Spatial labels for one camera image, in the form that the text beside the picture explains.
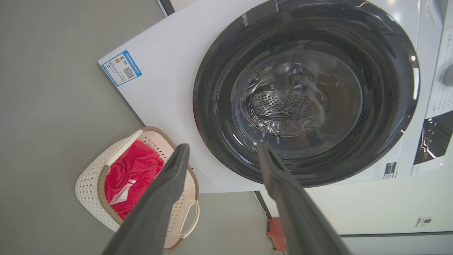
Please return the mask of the red garment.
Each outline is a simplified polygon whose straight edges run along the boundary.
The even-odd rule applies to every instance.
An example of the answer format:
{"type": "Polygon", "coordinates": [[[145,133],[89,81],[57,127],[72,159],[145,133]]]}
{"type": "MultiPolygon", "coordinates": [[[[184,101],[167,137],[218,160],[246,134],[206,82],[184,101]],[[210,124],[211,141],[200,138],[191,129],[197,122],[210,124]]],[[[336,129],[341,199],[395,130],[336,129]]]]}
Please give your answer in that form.
{"type": "Polygon", "coordinates": [[[121,219],[126,219],[131,213],[164,164],[164,160],[152,148],[135,141],[110,166],[104,192],[107,203],[121,219]]]}

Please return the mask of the orange plastic object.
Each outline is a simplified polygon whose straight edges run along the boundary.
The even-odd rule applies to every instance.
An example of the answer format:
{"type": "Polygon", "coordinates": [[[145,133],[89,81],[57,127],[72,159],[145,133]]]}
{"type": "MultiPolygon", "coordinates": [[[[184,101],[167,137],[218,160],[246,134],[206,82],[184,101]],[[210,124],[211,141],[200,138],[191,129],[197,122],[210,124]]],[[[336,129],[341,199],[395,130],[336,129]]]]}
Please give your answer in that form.
{"type": "Polygon", "coordinates": [[[266,236],[270,238],[273,250],[277,252],[287,253],[288,247],[283,233],[281,220],[279,218],[267,219],[266,236]]]}

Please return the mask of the grey control knob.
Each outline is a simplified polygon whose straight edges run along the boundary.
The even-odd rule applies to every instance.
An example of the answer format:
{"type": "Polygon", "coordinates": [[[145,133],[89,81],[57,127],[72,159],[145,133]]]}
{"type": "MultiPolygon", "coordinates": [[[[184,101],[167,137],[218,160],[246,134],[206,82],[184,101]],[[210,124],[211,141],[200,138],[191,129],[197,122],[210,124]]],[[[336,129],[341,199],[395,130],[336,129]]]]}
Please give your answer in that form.
{"type": "Polygon", "coordinates": [[[453,64],[451,64],[444,72],[442,83],[445,86],[453,87],[453,64]]]}

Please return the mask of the cream perforated laundry basket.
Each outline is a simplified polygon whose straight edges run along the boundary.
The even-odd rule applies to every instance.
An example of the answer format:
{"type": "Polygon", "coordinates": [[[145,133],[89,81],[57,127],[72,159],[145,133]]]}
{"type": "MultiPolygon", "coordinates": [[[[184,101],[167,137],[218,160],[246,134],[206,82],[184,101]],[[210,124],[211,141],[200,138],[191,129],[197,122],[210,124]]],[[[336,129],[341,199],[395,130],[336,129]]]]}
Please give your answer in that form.
{"type": "MultiPolygon", "coordinates": [[[[104,183],[111,165],[123,155],[134,142],[142,142],[158,153],[167,163],[176,145],[162,130],[146,126],[134,134],[105,149],[79,176],[75,194],[79,202],[102,224],[112,231],[118,231],[124,220],[111,207],[105,195],[104,183]]],[[[166,232],[164,254],[173,253],[196,227],[200,217],[199,183],[188,166],[184,189],[174,203],[166,232]]]]}

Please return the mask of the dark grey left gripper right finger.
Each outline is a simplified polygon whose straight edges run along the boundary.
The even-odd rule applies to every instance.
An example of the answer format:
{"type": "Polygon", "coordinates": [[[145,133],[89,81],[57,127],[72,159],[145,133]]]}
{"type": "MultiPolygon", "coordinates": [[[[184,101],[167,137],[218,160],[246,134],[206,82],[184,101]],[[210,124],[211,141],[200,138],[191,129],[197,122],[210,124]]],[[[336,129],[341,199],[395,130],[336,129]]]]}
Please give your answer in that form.
{"type": "Polygon", "coordinates": [[[258,158],[267,192],[277,204],[289,255],[352,255],[268,144],[258,145],[258,158]]]}

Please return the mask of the white front-load washing machine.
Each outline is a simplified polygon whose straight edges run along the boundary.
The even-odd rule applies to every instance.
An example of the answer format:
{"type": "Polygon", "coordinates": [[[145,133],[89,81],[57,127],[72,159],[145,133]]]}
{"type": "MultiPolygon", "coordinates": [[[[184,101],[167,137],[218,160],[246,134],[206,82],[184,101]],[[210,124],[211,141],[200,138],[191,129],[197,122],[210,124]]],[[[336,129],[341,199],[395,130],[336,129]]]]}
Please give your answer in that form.
{"type": "MultiPolygon", "coordinates": [[[[128,50],[142,72],[116,87],[146,126],[162,129],[176,144],[190,145],[190,166],[202,193],[257,191],[223,165],[202,140],[194,118],[195,79],[202,60],[221,32],[268,0],[195,0],[141,32],[99,60],[103,64],[128,50]]],[[[371,169],[333,183],[383,179],[387,163],[397,162],[394,178],[440,168],[453,169],[453,87],[443,74],[453,64],[453,0],[365,0],[393,17],[410,37],[419,65],[416,109],[401,140],[371,169]]]]}

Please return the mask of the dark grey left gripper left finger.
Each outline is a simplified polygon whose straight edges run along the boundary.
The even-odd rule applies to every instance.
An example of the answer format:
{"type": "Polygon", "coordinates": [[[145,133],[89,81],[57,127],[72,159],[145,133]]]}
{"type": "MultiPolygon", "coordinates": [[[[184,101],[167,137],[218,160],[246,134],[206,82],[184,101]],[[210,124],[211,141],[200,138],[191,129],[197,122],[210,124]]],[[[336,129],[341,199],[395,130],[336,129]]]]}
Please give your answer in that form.
{"type": "Polygon", "coordinates": [[[174,203],[180,198],[190,147],[180,144],[101,255],[162,255],[174,203]]]}

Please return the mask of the blue energy label sticker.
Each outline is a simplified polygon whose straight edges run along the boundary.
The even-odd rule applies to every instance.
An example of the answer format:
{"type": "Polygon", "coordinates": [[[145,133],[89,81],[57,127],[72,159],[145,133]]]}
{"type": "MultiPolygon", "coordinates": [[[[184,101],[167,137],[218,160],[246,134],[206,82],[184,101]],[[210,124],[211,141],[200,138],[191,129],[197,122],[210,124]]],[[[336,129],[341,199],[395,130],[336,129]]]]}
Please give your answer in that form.
{"type": "Polygon", "coordinates": [[[101,67],[116,87],[142,76],[128,50],[101,64],[101,67]]]}

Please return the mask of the black round washer door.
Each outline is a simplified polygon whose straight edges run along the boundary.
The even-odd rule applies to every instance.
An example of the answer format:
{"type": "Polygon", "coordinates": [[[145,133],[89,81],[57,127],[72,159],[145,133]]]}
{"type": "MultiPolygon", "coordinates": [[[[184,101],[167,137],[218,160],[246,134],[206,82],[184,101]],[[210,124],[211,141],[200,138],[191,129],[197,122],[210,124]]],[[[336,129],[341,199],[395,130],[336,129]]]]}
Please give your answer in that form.
{"type": "Polygon", "coordinates": [[[268,144],[304,187],[371,169],[416,109],[406,31],[365,0],[268,0],[226,27],[199,67],[194,118],[211,153],[262,183],[268,144]]]}

